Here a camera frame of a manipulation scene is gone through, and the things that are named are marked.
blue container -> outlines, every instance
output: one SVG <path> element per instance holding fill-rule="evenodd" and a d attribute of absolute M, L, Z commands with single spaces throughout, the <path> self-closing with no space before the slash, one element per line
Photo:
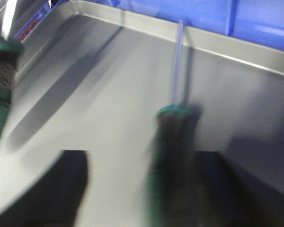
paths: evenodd
<path fill-rule="evenodd" d="M 284 0 L 238 0 L 231 36 L 284 50 Z"/>
<path fill-rule="evenodd" d="M 89 1 L 174 22 L 184 18 L 188 26 L 284 51 L 284 0 Z"/>

metal surface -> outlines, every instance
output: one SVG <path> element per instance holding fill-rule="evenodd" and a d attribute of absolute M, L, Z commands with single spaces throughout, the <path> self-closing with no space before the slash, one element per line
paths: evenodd
<path fill-rule="evenodd" d="M 82 149 L 91 172 L 77 226 L 143 226 L 176 32 L 176 23 L 85 1 L 44 19 L 25 40 L 0 142 L 0 212 L 60 150 Z M 193 80 L 183 98 L 202 111 L 195 148 L 224 152 L 284 194 L 284 52 L 191 27 L 184 45 L 181 73 Z"/>

metal shaft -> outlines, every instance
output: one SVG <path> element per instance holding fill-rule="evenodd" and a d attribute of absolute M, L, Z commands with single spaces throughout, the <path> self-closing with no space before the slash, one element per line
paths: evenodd
<path fill-rule="evenodd" d="M 179 105 L 179 81 L 180 81 L 180 66 L 182 57 L 182 40 L 183 40 L 184 21 L 180 19 L 178 24 L 177 45 L 174 62 L 174 81 L 172 91 L 172 105 Z"/>

green screwdriver handle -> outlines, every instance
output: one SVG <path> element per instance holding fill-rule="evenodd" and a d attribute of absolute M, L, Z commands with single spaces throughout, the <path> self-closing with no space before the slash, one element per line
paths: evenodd
<path fill-rule="evenodd" d="M 17 59 L 23 49 L 22 43 L 0 37 L 0 137 L 9 113 Z"/>

gray tray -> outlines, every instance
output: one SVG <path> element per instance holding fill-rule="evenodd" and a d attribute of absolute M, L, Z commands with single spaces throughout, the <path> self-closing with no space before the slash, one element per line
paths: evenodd
<path fill-rule="evenodd" d="M 169 104 L 176 30 L 81 0 L 40 23 L 25 40 L 0 142 L 4 187 L 14 188 L 0 191 L 0 211 L 59 150 L 84 149 L 91 181 L 77 226 L 143 226 L 155 114 Z M 192 27 L 184 45 L 183 102 L 200 112 L 195 149 L 224 152 L 284 194 L 284 52 Z"/>

